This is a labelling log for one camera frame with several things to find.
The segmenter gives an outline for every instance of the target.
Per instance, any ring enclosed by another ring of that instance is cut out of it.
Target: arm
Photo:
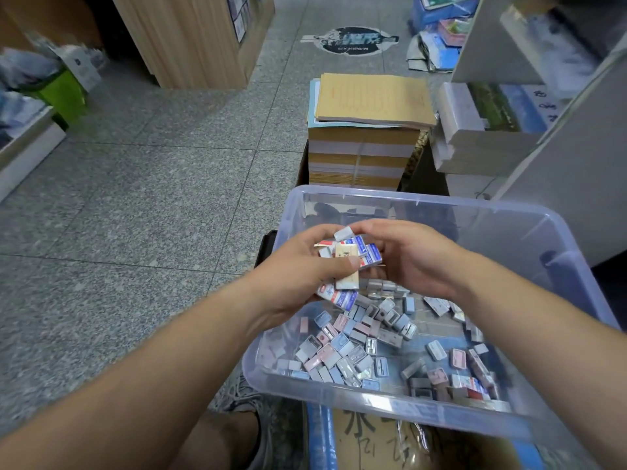
[[[332,277],[359,266],[295,236],[245,277],[200,300],[90,384],[0,442],[0,468],[166,468],[255,336],[283,323]]]
[[[603,465],[627,461],[621,332],[430,227],[379,220],[352,228],[382,241],[392,280],[457,303]]]

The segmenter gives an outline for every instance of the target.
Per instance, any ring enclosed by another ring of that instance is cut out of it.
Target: gray sneaker
[[[255,412],[259,419],[259,448],[247,470],[270,470],[272,467],[272,439],[270,419],[263,395],[255,391],[241,371],[231,373],[220,388],[209,409],[218,412]]]

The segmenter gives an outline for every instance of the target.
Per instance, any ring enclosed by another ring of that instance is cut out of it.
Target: yellow notebook
[[[416,129],[436,125],[426,81],[385,74],[323,74],[315,116]]]

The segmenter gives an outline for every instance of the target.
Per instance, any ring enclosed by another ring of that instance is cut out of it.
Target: clear plastic container
[[[303,186],[292,190],[278,229],[274,248],[295,234],[323,223],[348,225],[369,218],[396,218],[427,224],[460,245],[496,260],[535,284],[569,300],[589,315],[618,327],[590,268],[562,218],[544,207],[457,197],[397,192]],[[288,355],[305,337],[299,334],[302,316],[318,315],[323,302],[303,307],[290,321],[260,335],[243,358],[248,382],[262,392],[307,400],[329,407],[367,412],[462,431],[542,442],[580,449],[564,425],[505,355],[489,345],[486,365],[495,371],[512,413],[484,411],[453,403],[409,396],[396,383],[387,392],[286,377],[272,371],[276,360],[268,353],[268,340],[283,337]],[[446,337],[417,333],[401,350],[381,346],[388,356],[390,374],[403,369],[432,339],[445,348],[472,346],[469,336]]]

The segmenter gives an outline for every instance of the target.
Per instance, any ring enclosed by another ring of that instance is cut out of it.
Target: stack of notebooks
[[[323,74],[309,97],[313,185],[396,191],[420,129],[436,124],[422,79]]]
[[[510,174],[564,109],[544,85],[444,83],[438,101],[436,170],[464,175]]]

